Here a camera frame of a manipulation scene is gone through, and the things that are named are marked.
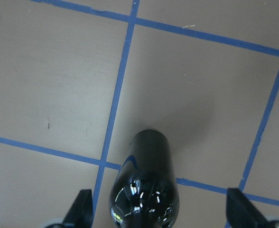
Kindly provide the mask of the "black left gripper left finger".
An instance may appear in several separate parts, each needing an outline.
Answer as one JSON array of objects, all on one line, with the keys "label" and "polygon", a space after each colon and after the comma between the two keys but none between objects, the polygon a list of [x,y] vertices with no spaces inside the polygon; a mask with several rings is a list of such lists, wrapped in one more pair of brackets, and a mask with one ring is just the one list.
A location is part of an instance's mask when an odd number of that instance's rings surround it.
[{"label": "black left gripper left finger", "polygon": [[92,190],[80,190],[62,222],[64,228],[91,228],[93,225]]}]

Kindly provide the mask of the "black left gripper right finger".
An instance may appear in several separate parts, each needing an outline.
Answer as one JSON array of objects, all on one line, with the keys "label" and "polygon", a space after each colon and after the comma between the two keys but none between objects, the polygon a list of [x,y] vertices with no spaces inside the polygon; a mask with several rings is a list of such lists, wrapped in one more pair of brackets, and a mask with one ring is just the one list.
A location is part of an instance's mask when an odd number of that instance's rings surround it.
[{"label": "black left gripper right finger", "polygon": [[271,228],[269,222],[238,188],[228,188],[226,218],[232,228]]}]

